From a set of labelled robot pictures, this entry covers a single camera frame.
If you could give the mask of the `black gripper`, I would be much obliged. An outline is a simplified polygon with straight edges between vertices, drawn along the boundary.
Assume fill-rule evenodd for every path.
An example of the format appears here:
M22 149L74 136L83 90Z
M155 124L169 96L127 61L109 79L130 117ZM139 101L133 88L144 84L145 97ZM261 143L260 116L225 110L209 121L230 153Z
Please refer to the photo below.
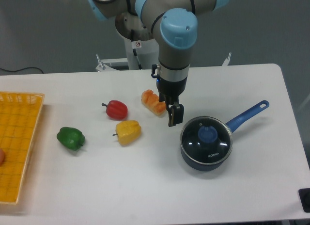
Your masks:
M161 77L156 80L156 86L159 92L159 101L165 102L166 110L169 115L168 126L173 127L183 122L184 106L182 104L173 105L179 102L179 95L185 90L187 78L172 82Z

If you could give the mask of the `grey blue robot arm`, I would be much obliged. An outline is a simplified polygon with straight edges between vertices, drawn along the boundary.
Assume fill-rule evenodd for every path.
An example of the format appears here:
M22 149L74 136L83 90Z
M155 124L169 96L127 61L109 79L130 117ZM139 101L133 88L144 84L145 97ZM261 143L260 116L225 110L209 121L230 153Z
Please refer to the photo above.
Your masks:
M129 39L154 39L158 62L152 65L159 101L164 101L170 127L182 123L184 91L198 36L197 15L219 9L230 0L88 0L99 19L123 16Z

